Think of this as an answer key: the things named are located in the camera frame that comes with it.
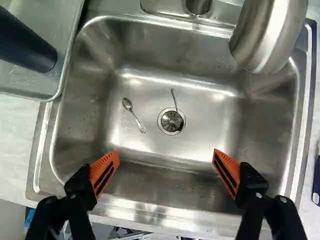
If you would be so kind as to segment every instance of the spoon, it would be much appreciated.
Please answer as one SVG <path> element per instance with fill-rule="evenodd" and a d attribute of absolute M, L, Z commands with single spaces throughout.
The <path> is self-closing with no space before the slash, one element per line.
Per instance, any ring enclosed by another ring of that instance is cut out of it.
<path fill-rule="evenodd" d="M 142 123 L 138 120 L 137 116 L 134 114 L 134 111 L 133 111 L 133 108 L 134 106 L 132 105 L 132 102 L 126 98 L 126 97 L 123 97 L 122 98 L 122 105 L 124 106 L 124 108 L 129 111 L 130 113 L 132 113 L 132 115 L 134 116 L 135 118 L 135 121 L 136 123 L 138 124 L 139 128 L 140 128 L 140 131 L 142 134 L 145 134 L 147 132 L 147 130 L 145 129 L 145 127 L 142 125 Z"/>

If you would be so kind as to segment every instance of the stainless steel sink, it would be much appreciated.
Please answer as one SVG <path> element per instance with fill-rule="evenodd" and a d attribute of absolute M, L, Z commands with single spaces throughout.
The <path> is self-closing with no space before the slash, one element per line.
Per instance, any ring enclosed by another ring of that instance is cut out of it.
<path fill-rule="evenodd" d="M 230 55 L 232 29 L 148 15 L 138 0 L 102 9 L 87 12 L 61 99 L 40 106 L 27 198 L 63 196 L 80 166 L 117 149 L 120 167 L 92 214 L 232 237 L 241 212 L 212 165 L 217 148 L 260 171 L 269 195 L 299 205 L 314 103 L 313 21 L 281 72 L 253 75 Z M 174 135 L 159 126 L 175 108 L 171 89 L 185 116 Z"/>

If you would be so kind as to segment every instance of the drain strainer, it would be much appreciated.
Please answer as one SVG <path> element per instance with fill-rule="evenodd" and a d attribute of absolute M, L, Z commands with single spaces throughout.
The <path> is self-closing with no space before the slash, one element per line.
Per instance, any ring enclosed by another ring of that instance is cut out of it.
<path fill-rule="evenodd" d="M 158 126 L 167 135 L 177 135 L 186 126 L 186 116 L 180 109 L 167 107 L 158 116 Z"/>

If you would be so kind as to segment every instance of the orange gripper pad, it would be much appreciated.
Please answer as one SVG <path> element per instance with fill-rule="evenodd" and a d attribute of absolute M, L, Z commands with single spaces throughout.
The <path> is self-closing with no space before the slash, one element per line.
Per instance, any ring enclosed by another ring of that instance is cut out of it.
<path fill-rule="evenodd" d="M 224 152 L 214 149 L 212 164 L 231 197 L 235 200 L 240 184 L 240 163 Z"/>
<path fill-rule="evenodd" d="M 118 151 L 116 150 L 104 155 L 94 163 L 90 164 L 89 179 L 97 200 L 111 177 L 115 174 L 119 164 Z"/>

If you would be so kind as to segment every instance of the white countertop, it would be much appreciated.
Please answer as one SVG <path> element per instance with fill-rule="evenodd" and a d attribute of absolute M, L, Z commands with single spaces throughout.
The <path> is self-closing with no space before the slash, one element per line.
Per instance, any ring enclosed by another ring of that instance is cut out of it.
<path fill-rule="evenodd" d="M 318 0 L 310 0 L 307 17 L 320 23 Z M 317 55 L 317 69 L 320 69 L 320 54 Z M 314 99 L 314 113 L 310 148 L 299 214 L 308 239 L 319 239 L 320 207 L 311 200 L 317 142 L 320 138 L 320 77 L 317 71 Z M 0 95 L 0 199 L 35 208 L 37 203 L 26 199 L 28 166 L 39 102 Z"/>

